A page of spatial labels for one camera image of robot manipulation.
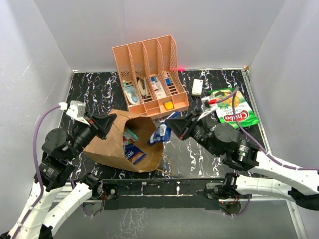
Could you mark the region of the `blue snack pouch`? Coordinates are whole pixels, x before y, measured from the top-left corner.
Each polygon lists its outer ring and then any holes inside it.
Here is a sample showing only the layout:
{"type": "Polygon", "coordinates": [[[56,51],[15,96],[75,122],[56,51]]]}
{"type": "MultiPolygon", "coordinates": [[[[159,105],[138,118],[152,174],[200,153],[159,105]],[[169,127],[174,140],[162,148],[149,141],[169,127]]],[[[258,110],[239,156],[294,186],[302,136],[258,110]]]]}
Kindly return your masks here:
{"type": "Polygon", "coordinates": [[[166,120],[174,119],[180,116],[180,112],[174,112],[169,115],[152,133],[147,143],[149,146],[153,146],[156,143],[168,142],[171,137],[171,128],[167,125],[166,120]]]}

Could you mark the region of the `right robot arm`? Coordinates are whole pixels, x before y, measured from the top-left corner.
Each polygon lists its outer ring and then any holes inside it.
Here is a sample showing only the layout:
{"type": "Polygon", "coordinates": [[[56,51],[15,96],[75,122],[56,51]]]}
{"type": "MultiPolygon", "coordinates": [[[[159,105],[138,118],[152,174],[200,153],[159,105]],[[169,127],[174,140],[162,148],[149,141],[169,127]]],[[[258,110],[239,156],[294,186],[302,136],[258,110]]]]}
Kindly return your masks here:
{"type": "Polygon", "coordinates": [[[261,174],[261,178],[227,173],[221,184],[208,186],[208,198],[228,199],[267,195],[295,202],[298,206],[319,209],[319,172],[303,170],[281,159],[270,159],[257,145],[243,139],[242,133],[226,123],[207,124],[198,113],[185,118],[166,119],[165,123],[181,140],[194,139],[223,164],[237,171],[261,174]]]}

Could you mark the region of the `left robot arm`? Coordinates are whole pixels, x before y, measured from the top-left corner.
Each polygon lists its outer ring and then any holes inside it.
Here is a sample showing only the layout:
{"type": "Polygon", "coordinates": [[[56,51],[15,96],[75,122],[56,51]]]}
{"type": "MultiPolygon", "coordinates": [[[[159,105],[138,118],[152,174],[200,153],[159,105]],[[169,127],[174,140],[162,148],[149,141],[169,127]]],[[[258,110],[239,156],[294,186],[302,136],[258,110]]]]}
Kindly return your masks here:
{"type": "Polygon", "coordinates": [[[13,228],[0,236],[2,239],[51,239],[86,200],[102,195],[103,181],[87,173],[58,205],[52,205],[75,169],[70,162],[95,137],[106,139],[116,117],[85,113],[86,123],[76,122],[71,134],[61,128],[47,134],[27,203],[13,228]]]}

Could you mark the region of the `brown paper bag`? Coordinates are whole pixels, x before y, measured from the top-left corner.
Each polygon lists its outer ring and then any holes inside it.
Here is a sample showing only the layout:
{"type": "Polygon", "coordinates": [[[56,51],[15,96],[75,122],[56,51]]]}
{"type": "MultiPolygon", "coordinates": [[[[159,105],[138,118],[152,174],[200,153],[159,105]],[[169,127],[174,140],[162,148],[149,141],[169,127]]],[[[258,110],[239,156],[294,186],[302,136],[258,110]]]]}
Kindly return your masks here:
{"type": "Polygon", "coordinates": [[[156,170],[172,176],[171,171],[160,169],[162,159],[167,159],[163,143],[148,144],[157,128],[150,117],[122,110],[111,110],[109,116],[116,118],[107,138],[94,137],[83,154],[96,163],[117,169],[137,173],[156,170]]]}

